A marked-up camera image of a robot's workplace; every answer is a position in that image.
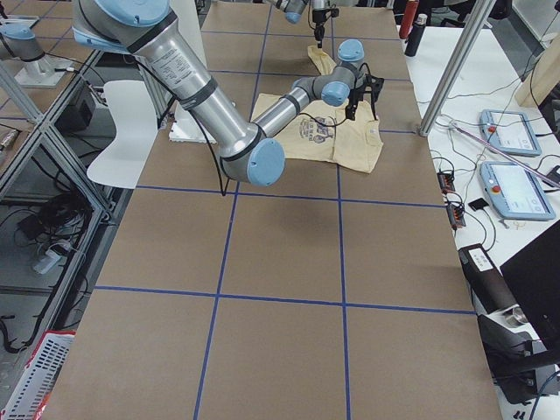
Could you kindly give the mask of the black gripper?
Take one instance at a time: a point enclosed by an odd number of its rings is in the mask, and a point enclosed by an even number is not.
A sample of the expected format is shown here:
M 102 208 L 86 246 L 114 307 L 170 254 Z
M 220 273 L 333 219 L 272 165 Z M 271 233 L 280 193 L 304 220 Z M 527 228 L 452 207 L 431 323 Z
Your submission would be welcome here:
M 375 77 L 371 74 L 367 74 L 361 86 L 351 89 L 348 97 L 348 104 L 345 107 L 345 118 L 354 119 L 359 103 L 364 100 L 364 96 L 366 94 L 369 94 L 369 103 L 372 109 L 373 117 L 376 121 L 378 121 L 375 103 L 382 91 L 384 81 L 385 80 L 381 77 Z
M 311 28 L 314 30 L 314 37 L 317 47 L 323 46 L 323 27 L 329 18 L 336 18 L 340 10 L 336 6 L 312 6 L 311 7 Z

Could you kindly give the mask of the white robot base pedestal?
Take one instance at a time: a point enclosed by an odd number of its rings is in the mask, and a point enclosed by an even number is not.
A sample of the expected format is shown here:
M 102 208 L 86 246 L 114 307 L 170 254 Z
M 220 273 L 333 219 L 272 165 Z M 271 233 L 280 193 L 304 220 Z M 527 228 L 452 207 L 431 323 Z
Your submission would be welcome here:
M 174 112 L 174 123 L 171 126 L 169 138 L 172 142 L 204 143 L 205 137 L 211 144 L 216 141 L 205 128 L 200 128 L 189 112 L 184 111 L 179 105 Z

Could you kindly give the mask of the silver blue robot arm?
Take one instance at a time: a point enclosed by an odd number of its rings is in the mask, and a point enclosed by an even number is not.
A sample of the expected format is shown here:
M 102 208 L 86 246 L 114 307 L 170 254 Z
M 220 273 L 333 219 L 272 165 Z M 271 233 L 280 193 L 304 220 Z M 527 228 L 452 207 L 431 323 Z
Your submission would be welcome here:
M 323 48 L 326 22 L 340 14 L 340 9 L 334 1 L 270 0 L 269 4 L 280 10 L 286 20 L 292 24 L 298 23 L 304 11 L 308 11 L 310 13 L 308 24 L 313 29 L 314 38 L 319 49 Z
M 296 80 L 292 89 L 246 121 L 179 32 L 179 18 L 167 1 L 75 1 L 75 40 L 92 49 L 145 58 L 182 109 L 217 141 L 220 168 L 229 178 L 257 186 L 274 184 L 284 171 L 284 149 L 274 139 L 311 102 L 344 105 L 353 120 L 365 93 L 378 98 L 384 80 L 374 77 L 362 43 L 339 46 L 331 73 Z

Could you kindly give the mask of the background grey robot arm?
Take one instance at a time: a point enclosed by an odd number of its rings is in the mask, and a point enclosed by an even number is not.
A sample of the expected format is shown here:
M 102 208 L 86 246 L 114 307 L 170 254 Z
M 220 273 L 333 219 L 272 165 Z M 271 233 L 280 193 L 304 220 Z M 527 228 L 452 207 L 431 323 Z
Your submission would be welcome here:
M 32 27 L 37 16 L 1 17 L 1 60 L 21 60 L 23 68 L 15 75 L 24 88 L 55 88 L 63 74 L 74 70 L 70 59 L 48 56 Z

